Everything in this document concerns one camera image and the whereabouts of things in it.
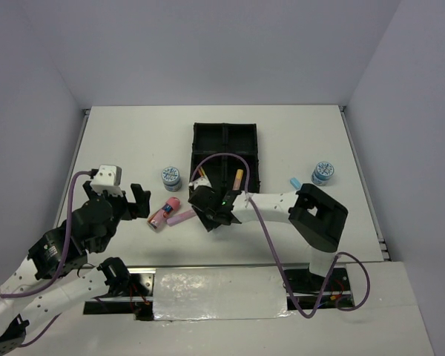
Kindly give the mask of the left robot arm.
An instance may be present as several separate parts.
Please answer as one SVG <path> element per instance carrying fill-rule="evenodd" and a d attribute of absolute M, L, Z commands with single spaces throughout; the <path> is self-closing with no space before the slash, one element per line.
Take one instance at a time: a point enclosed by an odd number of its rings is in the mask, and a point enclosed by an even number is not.
<path fill-rule="evenodd" d="M 109 257 L 76 279 L 65 276 L 88 263 L 90 253 L 101 253 L 116 234 L 121 221 L 146 218 L 149 191 L 131 185 L 135 197 L 111 193 L 107 186 L 96 192 L 84 184 L 88 201 L 67 210 L 67 219 L 46 232 L 28 251 L 19 268 L 0 287 L 0 355 L 24 344 L 27 333 L 82 301 L 125 294 L 133 285 L 127 266 Z"/>

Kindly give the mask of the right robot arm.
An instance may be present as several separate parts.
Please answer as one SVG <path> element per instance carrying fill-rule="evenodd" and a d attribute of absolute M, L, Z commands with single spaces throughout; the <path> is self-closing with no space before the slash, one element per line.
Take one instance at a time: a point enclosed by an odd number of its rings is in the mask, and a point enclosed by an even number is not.
<path fill-rule="evenodd" d="M 293 225 L 311 248 L 309 285 L 324 290 L 333 282 L 330 268 L 349 212 L 316 185 L 305 183 L 298 191 L 280 194 L 228 191 L 224 196 L 201 185 L 190 193 L 188 202 L 210 222 L 210 229 L 260 220 Z"/>

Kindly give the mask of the pink-capped marker bottle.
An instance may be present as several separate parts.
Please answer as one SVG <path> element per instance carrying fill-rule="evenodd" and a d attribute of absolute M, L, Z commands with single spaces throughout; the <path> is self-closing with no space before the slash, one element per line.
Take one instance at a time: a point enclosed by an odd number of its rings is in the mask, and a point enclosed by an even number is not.
<path fill-rule="evenodd" d="M 179 207 L 180 200 L 177 197 L 170 197 L 157 212 L 148 218 L 148 226 L 157 231 Z"/>

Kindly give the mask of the blue-lidded jar left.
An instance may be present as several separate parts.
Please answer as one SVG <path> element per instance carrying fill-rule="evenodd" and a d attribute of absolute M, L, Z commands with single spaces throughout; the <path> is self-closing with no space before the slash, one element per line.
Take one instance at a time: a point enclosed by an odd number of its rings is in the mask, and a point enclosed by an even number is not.
<path fill-rule="evenodd" d="M 182 182 L 179 170 L 174 166 L 168 166 L 161 172 L 162 183 L 167 191 L 175 192 L 181 189 Z"/>

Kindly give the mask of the blue-lidded jar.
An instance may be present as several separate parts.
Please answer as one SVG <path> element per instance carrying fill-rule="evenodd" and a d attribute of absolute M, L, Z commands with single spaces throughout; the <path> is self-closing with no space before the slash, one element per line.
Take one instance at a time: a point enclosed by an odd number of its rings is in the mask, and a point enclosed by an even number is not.
<path fill-rule="evenodd" d="M 325 186 L 334 175 L 334 166 L 330 162 L 319 162 L 311 174 L 311 181 L 315 185 Z"/>
<path fill-rule="evenodd" d="M 182 182 L 179 170 L 174 166 L 168 166 L 161 172 L 162 183 L 167 191 L 175 192 L 181 189 Z"/>

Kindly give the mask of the purple highlighter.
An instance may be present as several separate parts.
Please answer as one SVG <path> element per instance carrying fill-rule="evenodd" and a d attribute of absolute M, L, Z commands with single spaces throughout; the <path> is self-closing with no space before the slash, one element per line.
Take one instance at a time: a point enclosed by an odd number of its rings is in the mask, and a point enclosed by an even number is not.
<path fill-rule="evenodd" d="M 175 226 L 177 224 L 180 224 L 182 222 L 185 222 L 186 220 L 192 219 L 197 214 L 194 210 L 187 210 L 180 214 L 174 215 L 172 217 L 169 217 L 166 222 L 168 226 Z"/>

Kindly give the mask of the blue-capped highlighter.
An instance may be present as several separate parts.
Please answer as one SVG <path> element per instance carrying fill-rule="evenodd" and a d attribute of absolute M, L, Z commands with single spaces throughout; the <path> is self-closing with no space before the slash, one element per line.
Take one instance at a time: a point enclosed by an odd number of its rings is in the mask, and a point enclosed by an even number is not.
<path fill-rule="evenodd" d="M 301 189 L 301 183 L 300 183 L 300 181 L 297 179 L 297 178 L 295 178 L 295 177 L 292 177 L 290 180 L 289 180 L 289 182 L 290 182 L 290 184 L 292 185 L 292 187 L 293 188 L 295 188 L 296 190 L 300 190 Z"/>

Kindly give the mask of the silver tape sheet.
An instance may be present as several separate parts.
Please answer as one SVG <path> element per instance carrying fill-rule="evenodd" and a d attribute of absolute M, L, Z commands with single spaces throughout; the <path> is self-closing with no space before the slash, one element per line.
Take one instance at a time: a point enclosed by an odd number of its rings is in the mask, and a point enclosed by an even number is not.
<path fill-rule="evenodd" d="M 156 320 L 259 320 L 289 315 L 275 267 L 159 268 L 153 289 Z"/>

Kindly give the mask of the blue-lidded jar right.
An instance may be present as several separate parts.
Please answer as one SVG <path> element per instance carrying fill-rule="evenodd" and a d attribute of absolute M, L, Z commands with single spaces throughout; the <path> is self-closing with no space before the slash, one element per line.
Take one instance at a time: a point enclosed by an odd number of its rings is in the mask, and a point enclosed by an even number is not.
<path fill-rule="evenodd" d="M 330 162 L 319 162 L 311 174 L 311 181 L 315 185 L 325 186 L 334 175 L 334 166 Z"/>

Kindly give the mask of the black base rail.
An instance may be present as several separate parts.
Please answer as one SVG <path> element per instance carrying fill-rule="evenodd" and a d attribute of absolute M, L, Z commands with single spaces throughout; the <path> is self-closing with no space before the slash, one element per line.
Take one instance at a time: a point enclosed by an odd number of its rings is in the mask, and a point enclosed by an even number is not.
<path fill-rule="evenodd" d="M 306 267 L 288 268 L 295 298 L 274 266 L 159 268 L 135 272 L 132 289 L 117 297 L 85 303 L 85 315 L 130 315 L 139 321 L 257 320 L 286 317 L 297 308 L 351 308 L 352 289 L 345 268 L 328 284 Z"/>

